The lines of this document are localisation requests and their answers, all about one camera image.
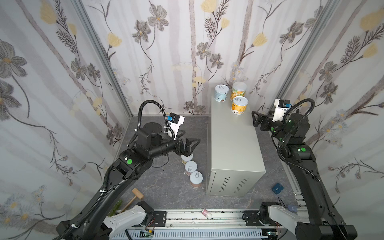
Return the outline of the pink label can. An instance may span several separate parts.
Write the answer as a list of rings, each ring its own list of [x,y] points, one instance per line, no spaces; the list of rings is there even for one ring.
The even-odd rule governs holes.
[[[185,164],[185,173],[187,176],[190,176],[191,173],[195,172],[198,168],[198,165],[196,162],[194,161],[188,161],[186,164]]]

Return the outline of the green block toy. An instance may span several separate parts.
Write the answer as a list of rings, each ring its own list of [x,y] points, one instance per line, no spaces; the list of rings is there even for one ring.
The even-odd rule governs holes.
[[[122,201],[121,199],[119,199],[119,200],[116,202],[116,204],[113,206],[113,208],[111,209],[111,211],[108,213],[108,217],[113,217],[113,216],[116,214],[116,212],[117,212],[117,210],[120,208],[122,202],[123,202],[123,201]]]

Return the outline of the salmon label can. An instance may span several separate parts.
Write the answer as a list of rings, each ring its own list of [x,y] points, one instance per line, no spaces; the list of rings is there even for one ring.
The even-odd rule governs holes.
[[[195,171],[190,174],[190,183],[193,188],[199,188],[203,182],[202,173]]]

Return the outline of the grey metal cabinet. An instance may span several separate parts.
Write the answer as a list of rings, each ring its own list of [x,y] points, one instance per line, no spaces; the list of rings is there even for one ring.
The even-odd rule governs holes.
[[[243,197],[265,173],[251,111],[236,115],[232,101],[211,99],[206,193]]]

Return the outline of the white blue label can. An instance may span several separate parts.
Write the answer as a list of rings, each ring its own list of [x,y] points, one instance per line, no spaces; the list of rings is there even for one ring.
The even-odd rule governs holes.
[[[227,100],[229,87],[226,85],[217,85],[214,92],[214,100],[217,102],[225,102]]]

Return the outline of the blue square block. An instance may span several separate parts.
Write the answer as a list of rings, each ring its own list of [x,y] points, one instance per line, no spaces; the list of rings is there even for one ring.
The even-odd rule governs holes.
[[[271,190],[276,194],[280,194],[283,191],[284,187],[280,183],[276,183]]]

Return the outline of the wooden mallet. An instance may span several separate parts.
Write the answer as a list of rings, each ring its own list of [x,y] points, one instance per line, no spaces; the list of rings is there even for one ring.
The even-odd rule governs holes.
[[[134,188],[132,190],[132,193],[134,194],[134,197],[123,207],[123,209],[121,210],[121,213],[125,212],[129,206],[135,201],[135,200],[143,200],[144,199],[144,195],[143,193],[138,190],[137,188]]]

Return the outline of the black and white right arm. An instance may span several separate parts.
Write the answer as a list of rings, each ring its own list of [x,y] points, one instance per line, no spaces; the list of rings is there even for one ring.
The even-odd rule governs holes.
[[[276,113],[264,115],[252,111],[254,127],[271,133],[279,159],[291,169],[295,176],[308,210],[308,220],[279,203],[263,202],[258,218],[261,224],[274,222],[293,233],[298,240],[354,240],[358,236],[353,225],[347,225],[333,204],[318,171],[315,155],[304,139],[310,128],[308,116],[316,103],[307,98],[290,106],[290,101],[279,100],[283,118],[274,120]]]

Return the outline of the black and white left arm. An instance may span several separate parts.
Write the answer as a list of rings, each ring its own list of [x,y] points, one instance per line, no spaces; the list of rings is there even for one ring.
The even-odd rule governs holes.
[[[142,125],[143,109],[148,104],[160,109],[164,125]],[[58,240],[108,240],[118,232],[118,228],[125,230],[118,221],[107,219],[119,198],[152,167],[155,158],[167,156],[170,152],[188,157],[201,142],[196,138],[183,141],[170,126],[174,119],[175,114],[167,116],[164,108],[154,100],[146,100],[140,105],[138,125],[129,147],[109,166],[99,191],[83,210],[72,220],[58,224]]]

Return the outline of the green orange peach can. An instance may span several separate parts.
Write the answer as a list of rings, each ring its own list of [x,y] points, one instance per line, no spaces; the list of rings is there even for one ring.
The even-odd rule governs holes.
[[[247,90],[247,84],[246,83],[234,82],[232,85],[232,92],[231,92],[231,96],[230,96],[231,101],[237,96],[243,97],[246,93],[246,90]]]

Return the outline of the small pink bottle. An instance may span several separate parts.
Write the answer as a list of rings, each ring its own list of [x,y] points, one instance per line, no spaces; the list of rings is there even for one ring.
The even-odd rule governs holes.
[[[208,211],[207,209],[202,210],[202,215],[207,219],[212,219],[212,213]]]

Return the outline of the yellow label can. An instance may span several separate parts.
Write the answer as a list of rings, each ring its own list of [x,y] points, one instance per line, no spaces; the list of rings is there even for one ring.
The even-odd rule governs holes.
[[[190,154],[189,156],[181,155],[182,163],[185,165],[187,162],[193,159],[193,156],[193,154]]]
[[[242,115],[245,113],[249,101],[242,96],[236,96],[232,102],[232,113],[236,115]]]

